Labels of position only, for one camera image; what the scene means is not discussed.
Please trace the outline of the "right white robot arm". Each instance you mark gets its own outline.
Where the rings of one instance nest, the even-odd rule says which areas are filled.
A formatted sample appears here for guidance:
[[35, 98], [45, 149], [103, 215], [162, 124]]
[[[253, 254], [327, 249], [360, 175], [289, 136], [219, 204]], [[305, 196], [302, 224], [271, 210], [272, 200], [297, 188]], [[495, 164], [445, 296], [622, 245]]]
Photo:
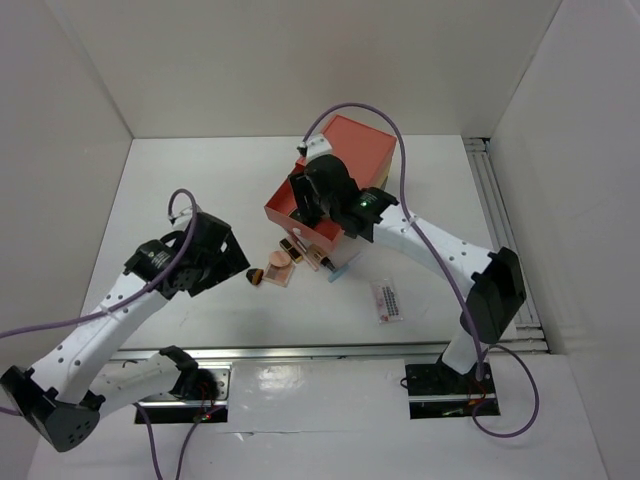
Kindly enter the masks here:
[[444, 390], [457, 392], [471, 373], [482, 378], [489, 348], [526, 300], [518, 255], [507, 247], [491, 251], [469, 243], [415, 215], [386, 191], [359, 187], [331, 154], [311, 160], [288, 181], [304, 224], [329, 219], [346, 236], [395, 250], [449, 283], [462, 312], [436, 379]]

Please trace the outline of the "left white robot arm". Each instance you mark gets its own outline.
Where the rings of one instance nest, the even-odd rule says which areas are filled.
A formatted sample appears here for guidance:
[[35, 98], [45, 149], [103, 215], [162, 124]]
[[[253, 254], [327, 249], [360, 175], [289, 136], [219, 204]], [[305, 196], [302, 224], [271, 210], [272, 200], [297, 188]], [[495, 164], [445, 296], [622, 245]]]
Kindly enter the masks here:
[[195, 297], [248, 266], [231, 226], [198, 213], [186, 230], [140, 245], [95, 308], [98, 319], [78, 326], [31, 367], [10, 367], [1, 386], [19, 414], [58, 452], [78, 447], [101, 419], [146, 397], [213, 400], [215, 377], [174, 345], [116, 373], [105, 366], [176, 294]]

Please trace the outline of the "red top drawer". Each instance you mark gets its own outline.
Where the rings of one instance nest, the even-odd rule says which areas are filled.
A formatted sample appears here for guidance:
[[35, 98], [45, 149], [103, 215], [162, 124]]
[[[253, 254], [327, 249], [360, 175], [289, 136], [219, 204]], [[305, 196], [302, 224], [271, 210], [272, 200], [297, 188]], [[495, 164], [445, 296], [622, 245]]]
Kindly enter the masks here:
[[329, 218], [322, 218], [315, 227], [306, 226], [290, 216], [296, 208], [293, 190], [288, 179], [282, 182], [264, 206], [270, 221], [319, 246], [327, 253], [333, 252], [344, 236], [339, 225]]

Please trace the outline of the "BB cream bottle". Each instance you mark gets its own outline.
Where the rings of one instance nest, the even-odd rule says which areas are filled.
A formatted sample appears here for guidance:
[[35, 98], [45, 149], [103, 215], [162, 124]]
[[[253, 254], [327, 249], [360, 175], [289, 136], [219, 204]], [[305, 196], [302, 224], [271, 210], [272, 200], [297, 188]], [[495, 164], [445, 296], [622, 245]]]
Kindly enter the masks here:
[[335, 270], [335, 265], [329, 258], [328, 254], [319, 246], [311, 244], [307, 247], [307, 254], [319, 265], [325, 267], [330, 272]]

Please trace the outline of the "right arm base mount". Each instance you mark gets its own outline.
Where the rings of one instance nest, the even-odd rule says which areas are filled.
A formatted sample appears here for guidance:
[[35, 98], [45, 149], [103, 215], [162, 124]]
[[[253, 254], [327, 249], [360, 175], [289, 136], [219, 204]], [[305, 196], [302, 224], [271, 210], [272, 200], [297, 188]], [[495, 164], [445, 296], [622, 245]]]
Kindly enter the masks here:
[[443, 364], [406, 364], [399, 381], [408, 393], [411, 420], [499, 416], [492, 370], [484, 364], [484, 376], [478, 381], [473, 371], [460, 375]]

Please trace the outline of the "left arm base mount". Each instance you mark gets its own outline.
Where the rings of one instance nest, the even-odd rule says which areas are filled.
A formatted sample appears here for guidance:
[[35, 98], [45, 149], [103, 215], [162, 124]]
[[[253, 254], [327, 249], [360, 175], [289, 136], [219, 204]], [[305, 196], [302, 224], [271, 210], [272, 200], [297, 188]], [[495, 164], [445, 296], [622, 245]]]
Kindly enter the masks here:
[[186, 397], [160, 393], [139, 402], [153, 425], [186, 425], [203, 415], [206, 415], [204, 423], [228, 421], [231, 365], [205, 362], [201, 367], [209, 374]]

